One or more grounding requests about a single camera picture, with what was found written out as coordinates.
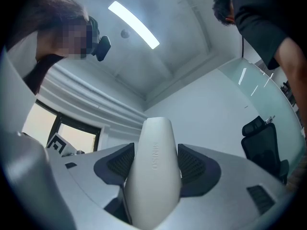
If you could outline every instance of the black shirt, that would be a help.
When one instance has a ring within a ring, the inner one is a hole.
[[[274,55],[287,37],[292,38],[306,56],[307,6],[301,4],[304,0],[232,1],[239,32],[269,69],[279,66]]]

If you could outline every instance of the window frame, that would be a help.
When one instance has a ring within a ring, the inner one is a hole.
[[[47,143],[51,140],[53,135],[59,131],[61,124],[64,124],[64,125],[70,126],[72,128],[75,128],[77,130],[96,135],[95,142],[94,142],[94,151],[98,150],[98,143],[99,143],[101,128],[85,124],[85,123],[80,122],[76,119],[73,119],[69,116],[66,116],[63,113],[52,109],[51,107],[47,106],[46,104],[42,103],[39,100],[36,100],[35,103],[38,104],[39,106],[41,106],[42,108],[46,109],[47,111],[56,115],[56,119],[55,119],[53,126],[51,128]]]

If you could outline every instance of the person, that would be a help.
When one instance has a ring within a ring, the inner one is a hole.
[[[268,69],[282,67],[307,127],[305,0],[214,0],[222,24],[236,25]]]
[[[6,42],[9,59],[34,94],[47,71],[64,58],[84,58],[92,26],[74,0],[31,0]]]

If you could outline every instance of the vr headset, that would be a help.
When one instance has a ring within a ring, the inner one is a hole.
[[[91,54],[96,56],[98,61],[102,61],[111,48],[111,43],[107,36],[100,36],[98,22],[91,16],[89,19],[86,30],[86,53],[81,54],[81,58]]]

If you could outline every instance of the woman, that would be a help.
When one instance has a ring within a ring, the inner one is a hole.
[[[32,0],[17,19],[6,48],[20,76],[37,94],[52,65],[89,53],[89,16],[73,0]]]

